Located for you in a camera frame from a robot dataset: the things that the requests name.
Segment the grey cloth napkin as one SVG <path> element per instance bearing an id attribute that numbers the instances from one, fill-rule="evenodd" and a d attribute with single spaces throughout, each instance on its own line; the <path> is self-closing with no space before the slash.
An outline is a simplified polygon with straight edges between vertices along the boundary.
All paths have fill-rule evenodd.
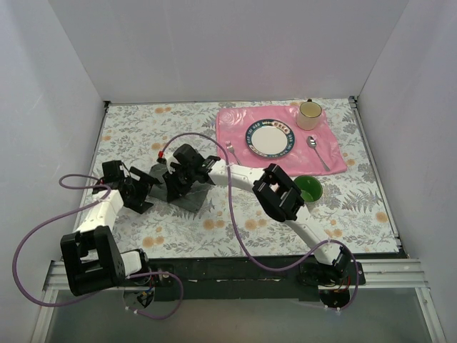
<path id="1" fill-rule="evenodd" d="M 167 202 L 167 188 L 163 178 L 163 174 L 166 171 L 167 168 L 163 164 L 155 164 L 149 170 L 149 175 L 157 178 L 161 182 L 151 188 L 149 196 L 163 202 Z M 196 213 L 204 204 L 210 188 L 211 187 L 208 184 L 195 183 L 188 194 L 169 202 L 169 204 L 173 204 L 177 207 L 185 209 L 186 211 Z"/>

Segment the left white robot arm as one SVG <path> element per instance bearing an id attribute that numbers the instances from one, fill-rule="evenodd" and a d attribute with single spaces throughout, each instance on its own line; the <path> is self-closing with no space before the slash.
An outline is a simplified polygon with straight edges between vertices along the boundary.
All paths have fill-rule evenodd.
<path id="1" fill-rule="evenodd" d="M 69 288 L 82 296 L 120 286 L 129 278 L 143 286 L 151 280 L 152 269 L 142 249 L 121 253 L 112 231 L 123 207 L 143 214 L 153 204 L 146 200 L 161 182 L 120 160 L 102 164 L 103 175 L 91 186 L 95 205 L 72 234 L 61 238 L 60 246 Z"/>

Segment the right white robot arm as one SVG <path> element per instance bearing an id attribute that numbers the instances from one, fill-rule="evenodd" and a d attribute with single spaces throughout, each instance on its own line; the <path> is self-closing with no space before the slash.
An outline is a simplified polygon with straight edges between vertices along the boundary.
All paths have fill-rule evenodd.
<path id="1" fill-rule="evenodd" d="M 284 272 L 313 255 L 318 270 L 323 272 L 328 282 L 339 284 L 349 275 L 352 253 L 341 242 L 328 238 L 314 223 L 298 185 L 279 165 L 269 164 L 262 169 L 230 164 L 228 159 L 218 156 L 204 158 L 188 144 L 180 146 L 169 158 L 161 150 L 157 162 L 167 168 L 164 181 L 169 201 L 186 195 L 196 182 L 228 187 L 228 208 L 234 233 L 245 255 L 258 267 L 269 272 Z M 238 231 L 233 209 L 233 189 L 254 194 L 265 214 L 290 227 L 310 251 L 293 264 L 280 268 L 267 267 L 255 259 Z"/>

